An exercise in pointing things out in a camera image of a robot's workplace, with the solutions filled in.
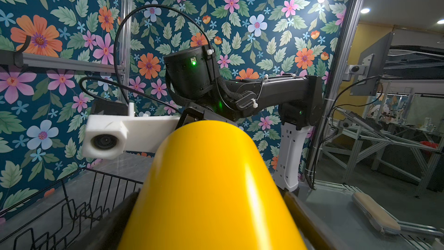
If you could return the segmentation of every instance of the flower center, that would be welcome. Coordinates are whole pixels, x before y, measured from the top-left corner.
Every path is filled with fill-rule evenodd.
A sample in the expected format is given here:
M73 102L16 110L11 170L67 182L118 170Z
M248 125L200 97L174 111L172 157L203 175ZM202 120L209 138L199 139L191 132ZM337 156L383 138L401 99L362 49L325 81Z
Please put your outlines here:
M17 84L19 84L19 81L17 80L17 78L13 78L10 77L6 80L6 82L8 83L8 85L10 86L16 86Z
M45 48L48 44L46 38L39 33L35 33L34 36L31 38L31 41L34 44L34 46L38 46L40 48Z
M40 140L45 140L48 137L48 134L45 131L42 131L39 133L38 137Z

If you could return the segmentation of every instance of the gray floor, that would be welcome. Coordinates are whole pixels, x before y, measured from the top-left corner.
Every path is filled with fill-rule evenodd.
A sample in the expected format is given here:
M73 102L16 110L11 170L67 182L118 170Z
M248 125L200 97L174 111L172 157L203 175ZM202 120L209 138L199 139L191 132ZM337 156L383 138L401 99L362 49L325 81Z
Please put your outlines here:
M341 183L344 173L344 168L324 156L316 168L316 179ZM415 185L374 172L364 164L356 166L348 184L359 187L398 220L444 228L444 193L427 190L415 198Z

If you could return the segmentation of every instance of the yellow object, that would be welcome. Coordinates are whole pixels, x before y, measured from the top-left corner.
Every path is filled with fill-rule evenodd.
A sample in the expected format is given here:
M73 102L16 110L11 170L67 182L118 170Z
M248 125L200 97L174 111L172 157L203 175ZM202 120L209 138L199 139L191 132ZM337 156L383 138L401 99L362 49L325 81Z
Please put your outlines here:
M258 149L225 122L185 125L159 147L119 250L306 250Z

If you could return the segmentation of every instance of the metal post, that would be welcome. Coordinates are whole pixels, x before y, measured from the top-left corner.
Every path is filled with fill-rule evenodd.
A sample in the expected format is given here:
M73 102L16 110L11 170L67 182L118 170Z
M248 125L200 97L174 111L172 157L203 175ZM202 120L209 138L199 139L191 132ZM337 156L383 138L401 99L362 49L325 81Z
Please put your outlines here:
M315 160L317 160L316 157L316 149L318 147L319 142L324 137L324 133L321 133L321 128L325 123L325 120L327 120L328 113L330 109L332 108L333 101L336 98L336 95L339 91L339 86L342 83L342 77L344 75L345 67L347 66L347 59L348 55L350 53L350 49L352 47L353 38L355 37L356 28L358 26L359 21L359 15L361 13L361 8L364 0L352 0L349 4L349 7L347 7L347 13L349 13L349 20L342 26L344 29L342 31L344 32L344 38L341 40L339 52L335 56L337 58L336 66L332 67L330 71L330 75L333 75L333 79L331 80L331 86L328 91L328 95L326 95L326 103L324 108L324 114L322 116L322 119L319 122L319 130L316 131L314 140L313 140L313 147L311 150L311 156L310 156L310 162L308 165L308 168L312 168L313 163Z
M441 153L443 147L444 147L444 136L441 137L441 142L438 146L438 150L440 150ZM436 165L438 165L438 161L441 158L441 153L434 153L430 157L429 163L427 164L427 171L425 172L424 176L421 178L419 186L416 188L415 197L419 197L424 192L424 190L427 189L430 179L432 178L433 172L435 171Z
M133 6L133 0L121 0L121 9L120 9L120 17L123 19L125 18L131 11ZM130 58L131 58L131 22L132 19L130 19L125 25L123 26L121 35L120 35L120 47L119 47L119 65L123 68L123 74L120 75L120 80L122 81L123 85L128 86L128 81L130 78ZM119 101L124 103L124 98L122 95L122 92L119 89Z

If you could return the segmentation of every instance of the wire rack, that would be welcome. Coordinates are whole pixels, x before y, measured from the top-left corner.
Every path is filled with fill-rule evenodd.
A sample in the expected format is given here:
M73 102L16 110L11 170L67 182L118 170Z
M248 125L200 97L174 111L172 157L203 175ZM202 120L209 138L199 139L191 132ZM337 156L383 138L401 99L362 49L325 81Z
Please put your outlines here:
M70 179L76 173L1 211L0 217L28 201L36 202L5 223L0 249L66 249L143 184L89 168ZM45 195L52 187L58 188Z

